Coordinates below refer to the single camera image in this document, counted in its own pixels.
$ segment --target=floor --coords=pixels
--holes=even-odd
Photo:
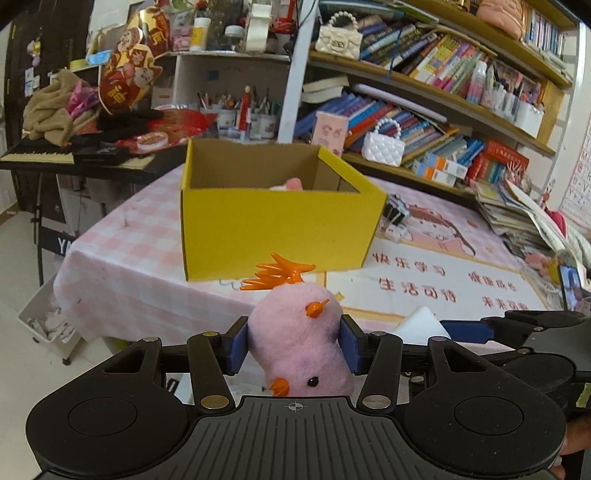
[[[11,480],[33,480],[40,472],[25,438],[35,404],[111,355],[102,340],[82,342],[65,367],[17,323],[38,289],[30,220],[21,212],[0,225],[0,476]],[[44,269],[47,277],[54,269],[51,254],[44,257]]]

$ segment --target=finger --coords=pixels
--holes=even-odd
[[[550,469],[550,472],[558,480],[564,480],[564,477],[566,477],[566,471],[564,470],[564,467],[562,467],[562,466],[554,466]]]
[[[583,415],[569,422],[566,426],[566,440],[560,451],[561,455],[591,448],[591,415]]]

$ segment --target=cream handbag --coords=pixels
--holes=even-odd
[[[334,27],[333,24],[339,17],[348,17],[354,30]],[[320,27],[320,34],[316,41],[316,51],[330,53],[339,57],[359,60],[361,40],[363,35],[357,31],[357,20],[349,12],[337,12],[330,17],[328,25]]]
[[[385,124],[396,126],[396,136],[389,137],[379,133],[379,129]],[[373,132],[368,132],[363,141],[361,155],[365,160],[385,163],[393,167],[399,167],[404,155],[404,142],[400,140],[400,125],[391,118],[382,118],[375,126]]]

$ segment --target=door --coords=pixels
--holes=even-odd
[[[93,0],[35,0],[11,25],[5,78],[6,129],[9,147],[22,132],[25,97],[25,70],[33,59],[27,53],[32,40],[41,39],[41,63],[34,74],[40,76],[41,88],[49,85],[49,75],[84,58]],[[37,198],[38,174],[13,173],[21,210],[33,211]],[[42,204],[44,216],[64,222],[55,176],[45,175]]]

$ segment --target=open box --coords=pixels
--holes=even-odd
[[[269,190],[293,177],[304,191]],[[385,199],[322,147],[192,140],[181,188],[186,278],[252,277],[271,252],[319,271],[360,268]]]

